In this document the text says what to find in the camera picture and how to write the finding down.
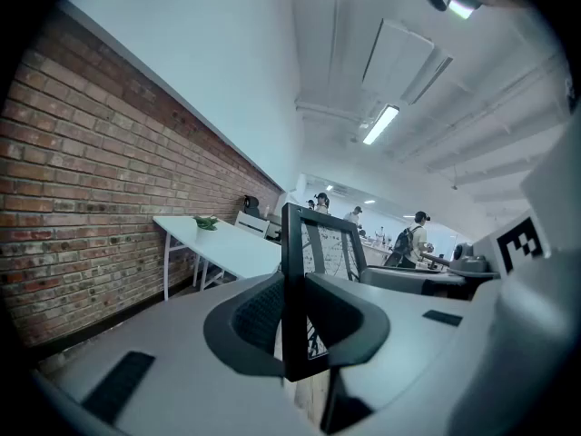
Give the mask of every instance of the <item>brick wall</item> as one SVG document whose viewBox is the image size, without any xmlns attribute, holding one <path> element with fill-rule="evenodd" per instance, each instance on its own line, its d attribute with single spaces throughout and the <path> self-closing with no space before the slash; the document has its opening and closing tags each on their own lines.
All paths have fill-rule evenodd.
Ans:
<svg viewBox="0 0 581 436">
<path fill-rule="evenodd" d="M 280 189 L 110 47 L 52 15 L 0 122 L 1 288 L 25 343 L 160 291 L 154 215 L 233 221 L 246 193 L 273 209 Z M 173 253 L 170 283 L 191 276 L 187 252 Z"/>
</svg>

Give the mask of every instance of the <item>cap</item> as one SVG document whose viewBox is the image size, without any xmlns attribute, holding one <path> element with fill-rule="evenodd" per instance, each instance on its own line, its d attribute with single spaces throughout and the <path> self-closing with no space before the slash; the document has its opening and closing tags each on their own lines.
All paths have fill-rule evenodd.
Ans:
<svg viewBox="0 0 581 436">
<path fill-rule="evenodd" d="M 416 213 L 416 218 L 415 221 L 416 222 L 420 222 L 422 221 L 424 218 L 426 218 L 426 221 L 428 222 L 431 218 L 429 217 L 429 215 L 426 212 L 417 212 Z"/>
</svg>

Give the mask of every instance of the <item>green object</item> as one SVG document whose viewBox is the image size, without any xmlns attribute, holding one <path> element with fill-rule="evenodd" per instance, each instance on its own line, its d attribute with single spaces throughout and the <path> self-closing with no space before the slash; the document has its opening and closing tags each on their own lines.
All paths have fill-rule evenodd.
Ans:
<svg viewBox="0 0 581 436">
<path fill-rule="evenodd" d="M 207 218 L 202 218 L 201 216 L 194 216 L 193 219 L 197 222 L 200 229 L 205 229 L 206 231 L 216 231 L 216 223 L 218 218 L 215 216 L 209 216 Z"/>
</svg>

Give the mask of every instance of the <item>backpack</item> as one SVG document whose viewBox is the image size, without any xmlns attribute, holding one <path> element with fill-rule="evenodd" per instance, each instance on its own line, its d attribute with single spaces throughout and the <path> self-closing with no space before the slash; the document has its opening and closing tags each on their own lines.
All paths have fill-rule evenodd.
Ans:
<svg viewBox="0 0 581 436">
<path fill-rule="evenodd" d="M 396 243 L 393 244 L 394 253 L 400 255 L 409 255 L 411 253 L 411 249 L 413 248 L 414 232 L 418 228 L 421 228 L 421 226 L 415 227 L 412 231 L 410 231 L 409 228 L 406 228 L 401 233 L 399 233 L 398 239 L 396 239 Z"/>
</svg>

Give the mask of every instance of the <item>fluorescent light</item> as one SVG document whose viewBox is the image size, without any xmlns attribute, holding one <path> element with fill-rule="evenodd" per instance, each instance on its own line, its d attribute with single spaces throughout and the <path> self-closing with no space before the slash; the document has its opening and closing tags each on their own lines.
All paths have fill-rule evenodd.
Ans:
<svg viewBox="0 0 581 436">
<path fill-rule="evenodd" d="M 472 12 L 474 11 L 474 8 L 462 5 L 460 2 L 456 0 L 450 0 L 448 8 L 464 19 L 468 19 L 468 17 L 472 15 Z"/>
<path fill-rule="evenodd" d="M 385 110 L 381 113 L 378 118 L 378 121 L 375 122 L 367 137 L 363 139 L 363 143 L 370 145 L 373 144 L 379 135 L 383 132 L 383 130 L 388 127 L 389 123 L 395 118 L 399 113 L 399 109 L 395 106 L 386 106 Z"/>
</svg>

